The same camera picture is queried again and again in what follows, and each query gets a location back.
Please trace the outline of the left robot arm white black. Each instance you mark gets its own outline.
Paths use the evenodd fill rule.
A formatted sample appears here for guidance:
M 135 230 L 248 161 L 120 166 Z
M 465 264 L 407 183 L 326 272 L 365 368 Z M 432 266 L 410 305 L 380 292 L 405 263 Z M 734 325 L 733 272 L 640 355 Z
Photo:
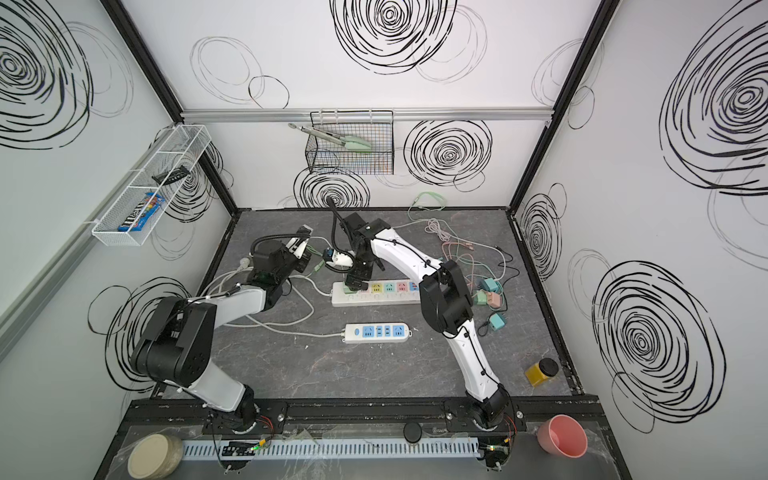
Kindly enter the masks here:
M 202 400 L 219 413 L 229 429 L 250 431 L 259 412 L 253 389 L 213 362 L 214 332 L 275 306 L 291 273 L 306 268 L 311 234 L 310 227 L 302 226 L 294 233 L 256 239 L 249 253 L 252 270 L 246 281 L 226 292 L 161 299 L 131 354 L 132 370 Z

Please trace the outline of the small blue white power strip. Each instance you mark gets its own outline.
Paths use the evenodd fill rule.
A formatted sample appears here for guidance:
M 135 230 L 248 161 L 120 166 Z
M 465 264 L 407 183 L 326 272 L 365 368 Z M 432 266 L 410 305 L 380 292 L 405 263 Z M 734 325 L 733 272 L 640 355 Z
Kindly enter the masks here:
M 412 336 L 402 322 L 347 324 L 342 340 L 347 344 L 402 343 Z

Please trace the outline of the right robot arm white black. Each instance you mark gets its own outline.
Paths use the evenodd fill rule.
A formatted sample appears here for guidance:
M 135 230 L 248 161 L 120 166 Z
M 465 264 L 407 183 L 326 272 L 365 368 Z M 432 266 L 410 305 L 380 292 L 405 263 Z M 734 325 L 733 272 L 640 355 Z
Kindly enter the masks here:
M 459 265 L 428 256 L 387 222 L 366 222 L 357 213 L 342 217 L 333 212 L 330 241 L 335 251 L 352 259 L 344 285 L 354 293 L 366 290 L 373 268 L 386 263 L 415 283 L 424 320 L 447 340 L 459 365 L 474 422 L 486 431 L 499 425 L 510 397 L 480 344 L 472 297 Z

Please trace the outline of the large multicolour power strip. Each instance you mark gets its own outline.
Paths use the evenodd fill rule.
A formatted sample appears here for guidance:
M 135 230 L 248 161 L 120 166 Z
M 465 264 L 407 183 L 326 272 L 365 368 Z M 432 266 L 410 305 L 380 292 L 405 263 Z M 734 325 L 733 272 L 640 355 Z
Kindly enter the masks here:
M 353 291 L 343 282 L 335 282 L 331 292 L 334 307 L 419 305 L 418 286 L 409 280 L 375 280 L 365 290 Z

